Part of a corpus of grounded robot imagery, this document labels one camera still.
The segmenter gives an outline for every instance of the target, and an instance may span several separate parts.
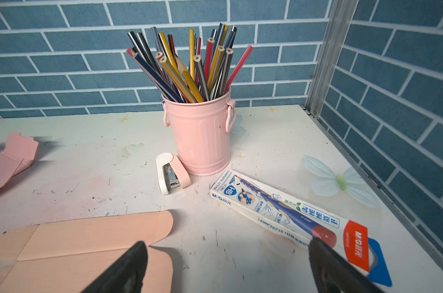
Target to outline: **unfolded cardboard box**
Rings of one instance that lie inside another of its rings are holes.
[[[171,291],[173,265],[149,247],[173,226],[169,211],[30,226],[0,237],[0,293],[78,293],[137,241],[148,250],[142,292]]]

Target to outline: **stapler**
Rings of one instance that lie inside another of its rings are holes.
[[[156,169],[160,190],[164,196],[173,188],[185,188],[190,185],[189,174],[179,158],[171,153],[162,153],[156,157]]]

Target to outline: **white table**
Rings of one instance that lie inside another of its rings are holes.
[[[350,165],[299,106],[239,108],[246,129],[232,134],[229,167],[356,221],[381,244],[393,281],[386,292],[443,292],[443,272],[388,208],[340,193],[314,196],[302,157],[336,173]],[[22,226],[169,209],[171,234],[154,246],[173,260],[173,292],[316,292],[308,251],[208,196],[219,176],[160,194],[155,157],[176,153],[162,112],[0,120],[41,141],[34,165],[0,190],[0,235]],[[144,144],[133,154],[129,144]]]

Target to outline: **light blue butterfly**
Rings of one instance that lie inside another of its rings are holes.
[[[343,175],[336,175],[326,164],[315,157],[304,156],[306,169],[321,177],[311,183],[311,189],[317,196],[335,196],[340,190],[346,191],[355,200],[371,208],[379,208],[379,201],[374,193],[366,189],[365,181],[353,167]]]

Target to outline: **red pencil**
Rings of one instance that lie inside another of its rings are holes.
[[[239,60],[238,65],[236,65],[236,68],[234,69],[233,73],[231,73],[231,76],[229,77],[228,82],[226,83],[225,92],[228,91],[229,86],[235,79],[236,74],[238,74],[239,70],[241,70],[241,67],[244,65],[244,62],[246,62],[246,59],[248,59],[249,54],[252,52],[252,49],[253,49],[252,46],[249,45],[248,48],[246,49],[246,52],[244,52],[244,54],[242,55],[241,60]]]
[[[207,50],[205,52],[205,78],[208,81],[208,76],[210,75],[210,63],[212,62],[212,52],[213,52],[213,44],[215,44],[214,38],[208,38],[207,39]]]

